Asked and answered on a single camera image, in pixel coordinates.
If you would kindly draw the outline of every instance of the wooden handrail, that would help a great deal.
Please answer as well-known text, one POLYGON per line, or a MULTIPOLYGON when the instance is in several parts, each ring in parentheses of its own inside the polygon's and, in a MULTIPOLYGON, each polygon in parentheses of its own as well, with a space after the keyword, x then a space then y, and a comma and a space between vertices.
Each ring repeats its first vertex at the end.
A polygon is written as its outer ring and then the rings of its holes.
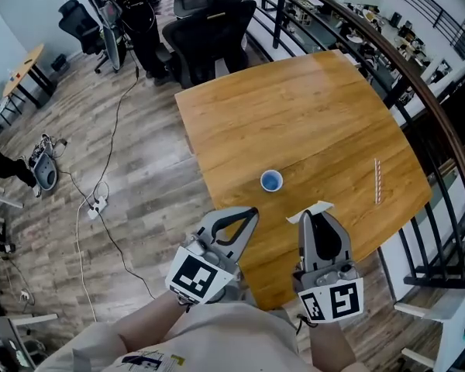
POLYGON ((437 121, 439 127, 443 131, 443 135, 448 140, 448 144, 453 152, 453 159, 456 161, 458 171, 465 186, 465 149, 453 128, 450 120, 446 116, 443 108, 439 104, 434 94, 430 91, 427 84, 420 76, 412 70, 412 66, 404 57, 380 34, 368 21, 360 18, 356 13, 350 11, 344 5, 341 5, 336 0, 320 0, 327 4, 334 12, 337 12, 372 44, 374 44, 380 52, 398 69, 401 75, 408 80, 409 85, 415 91, 417 96, 424 104, 427 111, 437 121))

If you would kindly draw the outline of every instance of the sleeve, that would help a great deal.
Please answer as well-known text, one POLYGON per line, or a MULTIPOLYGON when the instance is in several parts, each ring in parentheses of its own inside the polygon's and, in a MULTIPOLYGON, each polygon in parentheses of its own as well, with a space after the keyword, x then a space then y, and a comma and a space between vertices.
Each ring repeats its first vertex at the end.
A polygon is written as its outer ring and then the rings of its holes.
POLYGON ((369 370, 362 363, 352 363, 341 372, 369 372, 369 370))
POLYGON ((109 324, 96 322, 44 360, 36 372, 99 372, 127 354, 109 324))

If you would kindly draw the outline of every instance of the wooden floor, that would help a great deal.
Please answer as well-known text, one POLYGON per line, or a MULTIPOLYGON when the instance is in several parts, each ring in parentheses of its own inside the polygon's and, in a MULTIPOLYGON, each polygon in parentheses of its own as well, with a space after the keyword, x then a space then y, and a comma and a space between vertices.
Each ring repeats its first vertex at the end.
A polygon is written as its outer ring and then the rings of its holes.
MULTIPOLYGON (((86 193, 106 164, 119 99, 135 81, 130 59, 118 74, 104 66, 97 75, 95 63, 94 57, 75 59, 49 104, 40 110, 23 106, 23 116, 0 135, 0 150, 12 158, 29 156, 42 133, 65 138, 68 145, 58 167, 71 172, 86 193)), ((152 81, 140 78, 122 101, 114 151, 104 176, 110 187, 104 219, 128 268, 146 279, 154 295, 165 291, 164 276, 184 234, 212 209, 174 100, 178 91, 177 84, 155 88, 152 81)), ((1 207, 0 214, 18 247, 13 260, 36 299, 25 312, 60 317, 32 326, 33 335, 53 351, 93 321, 75 245, 76 211, 82 198, 66 174, 60 175, 53 193, 38 199, 17 179, 0 184, 25 205, 23 210, 1 207)), ((124 271, 101 221, 89 220, 86 207, 80 214, 79 239, 86 285, 99 321, 115 321, 150 300, 143 283, 124 271)), ((371 370, 397 370, 396 359, 404 346, 433 356, 439 324, 394 311, 376 253, 360 263, 360 272, 365 277, 367 309, 345 323, 359 359, 371 370)), ((24 309, 18 303, 24 287, 18 272, 2 262, 0 302, 8 313, 24 309)), ((432 301, 428 293, 422 299, 432 301)), ((289 305, 290 314, 296 315, 298 307, 296 302, 289 305)), ((306 328, 298 338, 301 354, 308 359, 306 328)))

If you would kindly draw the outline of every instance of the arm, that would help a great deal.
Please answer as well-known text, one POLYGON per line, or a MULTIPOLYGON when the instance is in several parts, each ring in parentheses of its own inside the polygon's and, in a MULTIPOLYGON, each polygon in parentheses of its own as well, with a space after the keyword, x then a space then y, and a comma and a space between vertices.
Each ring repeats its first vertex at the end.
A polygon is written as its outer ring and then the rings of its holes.
POLYGON ((310 328, 310 347, 312 365, 324 372, 341 372, 357 361, 337 322, 310 328))
POLYGON ((167 291, 140 310, 120 319, 112 328, 131 353, 160 343, 185 311, 186 307, 177 303, 177 296, 167 291))

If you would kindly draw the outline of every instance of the blue cup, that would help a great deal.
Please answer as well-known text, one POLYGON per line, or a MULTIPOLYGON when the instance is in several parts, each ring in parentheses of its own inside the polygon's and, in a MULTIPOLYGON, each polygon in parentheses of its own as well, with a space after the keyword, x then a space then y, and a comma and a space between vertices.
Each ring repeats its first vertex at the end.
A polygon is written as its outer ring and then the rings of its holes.
POLYGON ((260 177, 260 184, 265 191, 278 191, 282 183, 282 175, 276 170, 266 170, 260 177))

